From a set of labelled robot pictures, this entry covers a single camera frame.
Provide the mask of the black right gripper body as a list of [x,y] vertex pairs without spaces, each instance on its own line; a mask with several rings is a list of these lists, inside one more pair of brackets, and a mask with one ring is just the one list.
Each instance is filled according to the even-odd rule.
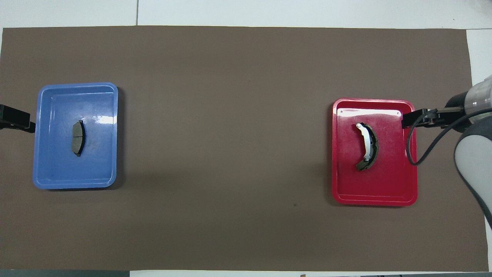
[[430,110],[428,119],[432,125],[448,126],[465,115],[463,108],[439,108]]

